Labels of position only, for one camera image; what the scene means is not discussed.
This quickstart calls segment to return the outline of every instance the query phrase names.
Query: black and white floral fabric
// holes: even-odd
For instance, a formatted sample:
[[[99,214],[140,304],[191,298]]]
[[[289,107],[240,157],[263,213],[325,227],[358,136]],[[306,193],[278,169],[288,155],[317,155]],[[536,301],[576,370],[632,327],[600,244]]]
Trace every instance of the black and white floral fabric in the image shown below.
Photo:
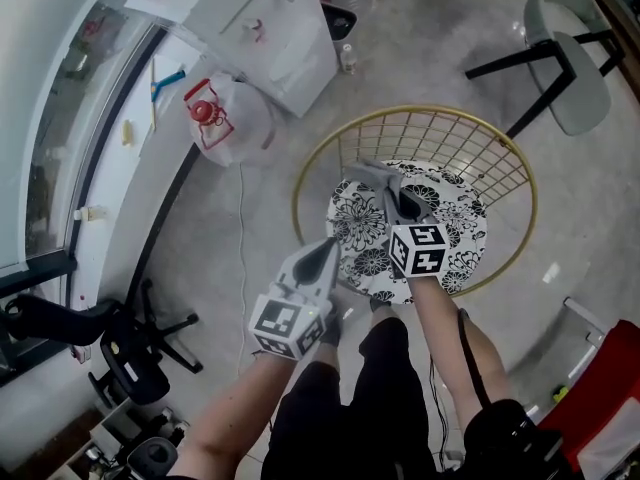
[[[405,175],[402,186],[429,204],[445,223],[451,250],[438,278],[450,294],[462,290],[478,266],[487,237],[487,210],[462,177],[424,161],[388,161]],[[342,246],[340,276],[361,293],[395,304],[413,299],[406,279],[394,279],[383,211],[371,188],[343,180],[331,196],[327,234]]]

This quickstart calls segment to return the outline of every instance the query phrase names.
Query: wall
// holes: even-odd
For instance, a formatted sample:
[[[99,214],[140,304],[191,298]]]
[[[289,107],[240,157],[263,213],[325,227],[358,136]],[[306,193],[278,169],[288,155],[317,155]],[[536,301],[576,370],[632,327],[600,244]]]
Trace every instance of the wall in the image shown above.
[[[87,373],[68,351],[0,388],[0,465],[12,471],[93,406]]]
[[[39,116],[69,32],[88,2],[0,0],[0,268],[24,261],[26,188]]]

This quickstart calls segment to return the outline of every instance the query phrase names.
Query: blue tool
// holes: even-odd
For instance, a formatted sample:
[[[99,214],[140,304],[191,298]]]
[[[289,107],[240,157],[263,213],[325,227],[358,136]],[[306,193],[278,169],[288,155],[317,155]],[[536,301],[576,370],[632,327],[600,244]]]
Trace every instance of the blue tool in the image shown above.
[[[160,90],[166,85],[170,85],[178,80],[182,80],[185,77],[184,69],[176,71],[173,75],[169,75],[167,78],[160,80],[159,82],[151,82],[151,102],[155,103],[160,94]]]

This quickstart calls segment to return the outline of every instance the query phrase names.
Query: white wire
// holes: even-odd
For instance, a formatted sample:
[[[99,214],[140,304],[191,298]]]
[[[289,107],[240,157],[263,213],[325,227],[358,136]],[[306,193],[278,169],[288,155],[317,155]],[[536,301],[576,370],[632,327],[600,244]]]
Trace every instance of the white wire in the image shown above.
[[[238,220],[240,221],[240,242],[238,243],[238,258],[240,265],[242,266],[242,284],[240,285],[240,298],[242,299],[242,318],[240,320],[240,331],[242,333],[242,345],[240,346],[240,354],[238,355],[238,364],[236,365],[236,376],[240,377],[240,363],[242,362],[242,355],[244,354],[245,346],[245,330],[244,319],[247,314],[247,301],[244,296],[245,286],[247,284],[247,266],[244,263],[244,256],[242,254],[242,246],[244,243],[244,221],[242,220],[242,199],[244,197],[244,180],[242,178],[242,164],[238,164],[238,174],[240,176],[240,197],[238,199]]]

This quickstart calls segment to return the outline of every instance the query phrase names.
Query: cable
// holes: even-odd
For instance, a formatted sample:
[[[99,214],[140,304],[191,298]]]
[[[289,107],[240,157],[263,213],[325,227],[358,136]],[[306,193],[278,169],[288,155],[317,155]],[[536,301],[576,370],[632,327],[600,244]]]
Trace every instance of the cable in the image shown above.
[[[238,164],[238,175],[240,177],[240,197],[238,198],[238,221],[240,222],[240,241],[238,243],[238,259],[242,267],[242,284],[240,285],[240,298],[242,299],[242,319],[240,320],[240,331],[242,332],[242,345],[240,346],[240,354],[238,355],[238,364],[236,365],[236,376],[240,377],[240,363],[242,362],[242,354],[244,354],[244,346],[246,342],[244,319],[247,314],[247,300],[244,295],[245,286],[247,284],[247,266],[244,262],[242,254],[242,246],[244,244],[244,221],[242,219],[242,199],[244,198],[244,179],[242,177],[242,164]]]
[[[440,423],[442,425],[442,444],[440,445],[440,451],[438,452],[438,458],[440,461],[440,469],[444,472],[444,447],[447,444],[447,440],[449,439],[449,421],[447,420],[447,412],[440,409],[440,397],[438,396],[438,390],[435,386],[435,365],[433,363],[433,357],[431,357],[429,363],[429,385],[431,386],[431,395],[433,396],[433,401],[436,404],[436,409],[438,410],[438,416],[440,417]]]

